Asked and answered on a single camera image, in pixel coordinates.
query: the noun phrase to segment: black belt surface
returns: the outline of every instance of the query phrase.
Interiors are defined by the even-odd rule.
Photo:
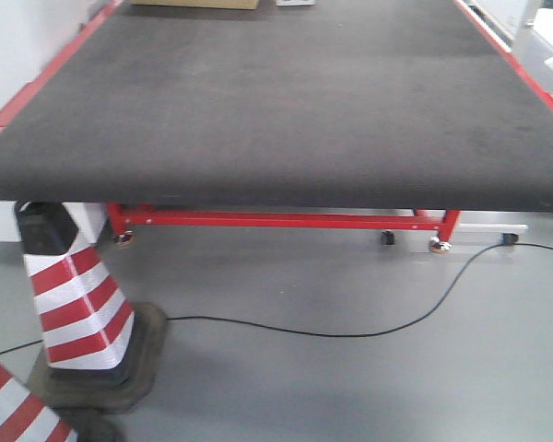
[[[451,0],[124,4],[0,135],[0,199],[553,211],[553,114]]]

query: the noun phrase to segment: cone base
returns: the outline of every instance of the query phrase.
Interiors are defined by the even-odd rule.
[[[77,442],[124,442],[117,427],[94,410],[55,410],[77,431]]]
[[[102,413],[127,413],[152,391],[168,321],[150,303],[134,303],[135,323],[121,365],[126,380],[112,383],[105,370],[58,370],[47,365],[41,350],[27,387],[52,408],[89,408]]]

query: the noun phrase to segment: wheel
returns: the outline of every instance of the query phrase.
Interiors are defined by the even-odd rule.
[[[516,235],[515,233],[502,233],[501,242],[502,244],[506,244],[507,246],[516,244],[518,242],[518,235]]]
[[[114,243],[119,247],[126,247],[133,242],[134,236],[131,230],[127,230],[122,235],[113,238]]]
[[[429,250],[439,254],[451,251],[452,247],[450,242],[441,241],[438,237],[432,237],[428,243]]]
[[[381,232],[381,245],[393,246],[395,244],[395,233],[390,230]]]

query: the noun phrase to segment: red and white striped cone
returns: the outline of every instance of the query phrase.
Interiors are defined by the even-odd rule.
[[[41,396],[53,407],[133,406],[153,386],[165,315],[127,302],[63,205],[15,210],[45,348],[29,384],[45,384]]]
[[[76,229],[75,237],[66,239],[73,242],[62,254],[59,249],[57,255],[24,255],[49,366],[115,368],[129,344],[135,313],[82,232]]]
[[[73,428],[0,365],[0,442],[119,442],[117,429],[90,411],[68,412]]]
[[[77,432],[0,366],[0,442],[76,442]]]

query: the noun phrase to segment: red metal frame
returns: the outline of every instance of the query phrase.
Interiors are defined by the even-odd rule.
[[[0,133],[15,118],[32,98],[47,84],[55,73],[76,53],[84,42],[102,25],[123,0],[111,0],[95,16],[76,38],[66,45],[31,83],[22,88],[3,109],[0,110]],[[496,43],[473,12],[459,0],[454,0],[465,15],[476,25],[490,44],[510,64],[512,69],[553,111],[553,97],[544,91],[529,76],[511,53]],[[361,228],[389,230],[435,230],[439,240],[448,241],[457,226],[460,211],[447,210],[443,217],[430,216],[424,210],[414,210],[413,215],[321,215],[321,214],[262,214],[232,212],[197,212],[158,210],[151,204],[137,208],[124,208],[120,204],[107,204],[112,229],[122,235],[131,225],[183,225],[183,226],[225,226],[225,227],[310,227],[310,228]]]
[[[430,216],[424,210],[414,215],[338,215],[338,214],[272,214],[248,212],[210,212],[191,210],[158,210],[152,204],[125,208],[107,204],[112,230],[123,235],[131,225],[149,226],[221,226],[221,227],[304,227],[353,228],[378,230],[434,230],[441,241],[448,241],[456,228],[458,210],[447,210],[443,217]]]

